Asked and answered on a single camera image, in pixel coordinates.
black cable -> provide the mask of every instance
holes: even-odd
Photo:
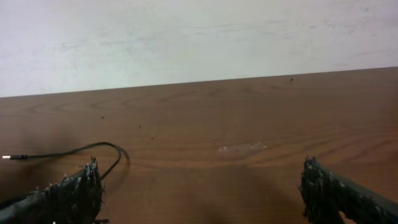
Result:
[[[44,154],[44,155],[36,155],[36,156],[28,156],[28,155],[12,155],[12,156],[3,156],[3,159],[36,159],[36,158],[47,158],[47,157],[53,157],[53,156],[66,156],[66,155],[70,155],[79,151],[82,151],[84,149],[89,149],[92,147],[96,147],[96,146],[111,146],[114,147],[117,152],[118,152],[118,159],[116,159],[116,161],[111,165],[111,167],[108,168],[107,171],[105,171],[105,173],[101,176],[101,180],[104,179],[111,171],[112,169],[119,163],[120,159],[122,158],[122,149],[117,146],[114,145],[112,143],[109,142],[97,142],[97,143],[93,143],[93,144],[89,144],[87,146],[83,146],[68,152],[61,152],[61,153],[53,153],[53,154]]]

wooden table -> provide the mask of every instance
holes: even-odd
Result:
[[[398,201],[398,68],[1,98],[0,132],[6,155],[127,150],[105,178],[113,223],[307,223],[307,155]],[[117,154],[1,161],[0,199],[91,155],[103,172]]]

cable connector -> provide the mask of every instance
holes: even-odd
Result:
[[[27,159],[27,155],[11,155],[11,156],[3,156],[3,159]]]

power cord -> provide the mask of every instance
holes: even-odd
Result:
[[[13,159],[13,160],[21,160],[21,159],[37,159],[37,158],[46,158],[46,157],[54,157],[54,156],[66,156],[66,155],[70,155],[79,151],[82,151],[84,149],[89,149],[92,147],[96,147],[96,146],[111,146],[113,148],[115,148],[118,152],[118,159],[116,159],[116,161],[111,165],[110,168],[108,168],[107,171],[105,171],[105,173],[101,176],[101,180],[104,179],[111,171],[112,169],[119,163],[120,158],[122,157],[122,149],[117,146],[114,145],[112,143],[109,142],[97,142],[97,143],[93,143],[93,144],[89,144],[87,146],[83,146],[68,152],[61,152],[61,153],[53,153],[53,154],[44,154],[44,155],[35,155],[35,156],[28,156],[28,155],[11,155],[11,156],[3,156],[3,159]]]

wall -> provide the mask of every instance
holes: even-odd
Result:
[[[2,0],[0,96],[398,66],[395,0]]]

